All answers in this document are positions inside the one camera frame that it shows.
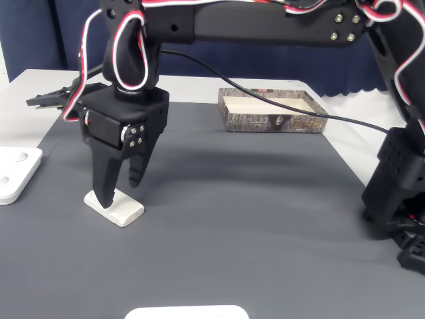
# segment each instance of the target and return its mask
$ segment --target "blue fabric backdrop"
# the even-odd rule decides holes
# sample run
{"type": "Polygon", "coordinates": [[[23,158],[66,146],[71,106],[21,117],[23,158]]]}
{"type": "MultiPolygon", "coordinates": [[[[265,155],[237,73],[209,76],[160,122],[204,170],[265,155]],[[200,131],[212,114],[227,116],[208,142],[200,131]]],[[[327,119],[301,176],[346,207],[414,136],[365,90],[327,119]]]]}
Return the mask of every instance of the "blue fabric backdrop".
{"type": "MultiPolygon", "coordinates": [[[[52,31],[52,19],[47,1],[0,1],[0,41],[5,46],[9,77],[13,79],[26,68],[59,68],[58,44],[52,31]],[[26,8],[29,19],[11,28],[12,17],[5,13],[10,8],[26,8]],[[36,39],[29,39],[26,28],[37,25],[36,39]]],[[[78,45],[82,26],[87,16],[98,8],[98,0],[56,0],[60,32],[64,42],[69,69],[76,70],[78,45]]],[[[100,64],[109,34],[105,23],[97,18],[88,36],[89,66],[100,64]]],[[[248,43],[205,43],[194,45],[165,45],[189,53],[229,77],[273,78],[300,80],[310,85],[319,95],[334,96],[359,90],[386,90],[372,50],[366,37],[342,49],[287,47],[248,43]]],[[[211,76],[202,67],[176,56],[163,55],[161,74],[211,76]]]]}

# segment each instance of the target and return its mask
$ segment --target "white holder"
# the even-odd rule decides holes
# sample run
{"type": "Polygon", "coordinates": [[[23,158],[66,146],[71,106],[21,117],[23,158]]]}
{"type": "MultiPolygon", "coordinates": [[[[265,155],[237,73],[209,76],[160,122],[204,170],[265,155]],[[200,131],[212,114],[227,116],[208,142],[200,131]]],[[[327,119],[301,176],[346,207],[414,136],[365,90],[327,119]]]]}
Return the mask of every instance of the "white holder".
{"type": "Polygon", "coordinates": [[[249,319],[239,306],[190,306],[138,308],[131,311],[126,319],[249,319]]]}
{"type": "Polygon", "coordinates": [[[114,202],[109,208],[104,209],[100,205],[94,191],[89,192],[85,196],[84,202],[103,217],[120,227],[129,225],[145,212],[145,207],[141,203],[116,188],[114,202]]]}

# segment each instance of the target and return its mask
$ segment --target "gray table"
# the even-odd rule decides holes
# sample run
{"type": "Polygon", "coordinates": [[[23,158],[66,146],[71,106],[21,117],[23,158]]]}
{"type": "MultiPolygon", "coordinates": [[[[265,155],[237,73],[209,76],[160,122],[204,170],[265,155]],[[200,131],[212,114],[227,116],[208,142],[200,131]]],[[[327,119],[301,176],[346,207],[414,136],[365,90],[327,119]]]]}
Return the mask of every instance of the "gray table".
{"type": "Polygon", "coordinates": [[[0,318],[123,318],[236,304],[251,319],[424,315],[425,277],[361,219],[363,185],[322,135],[224,132],[216,105],[170,105],[121,229],[91,208],[90,151],[61,120],[0,207],[0,318]]]}

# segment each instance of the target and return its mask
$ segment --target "white wall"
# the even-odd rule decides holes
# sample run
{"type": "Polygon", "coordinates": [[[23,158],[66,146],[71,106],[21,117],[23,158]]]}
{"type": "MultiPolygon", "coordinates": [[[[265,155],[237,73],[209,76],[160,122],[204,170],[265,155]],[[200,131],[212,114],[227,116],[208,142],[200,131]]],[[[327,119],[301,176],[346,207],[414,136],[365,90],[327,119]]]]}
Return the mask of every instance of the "white wall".
{"type": "Polygon", "coordinates": [[[0,43],[0,90],[9,83],[6,72],[5,59],[3,58],[3,51],[1,50],[0,43]]]}

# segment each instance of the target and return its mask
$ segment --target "open box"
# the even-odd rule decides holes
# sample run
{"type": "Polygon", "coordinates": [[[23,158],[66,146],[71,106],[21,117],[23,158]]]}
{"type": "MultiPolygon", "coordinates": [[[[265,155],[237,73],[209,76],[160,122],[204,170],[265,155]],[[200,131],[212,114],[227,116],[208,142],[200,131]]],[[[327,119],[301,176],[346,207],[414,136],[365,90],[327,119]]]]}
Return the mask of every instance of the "open box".
{"type": "MultiPolygon", "coordinates": [[[[252,89],[265,98],[300,110],[327,114],[304,90],[252,89]]],[[[308,116],[253,98],[235,88],[220,88],[218,108],[228,132],[322,133],[327,118],[308,116]]]]}

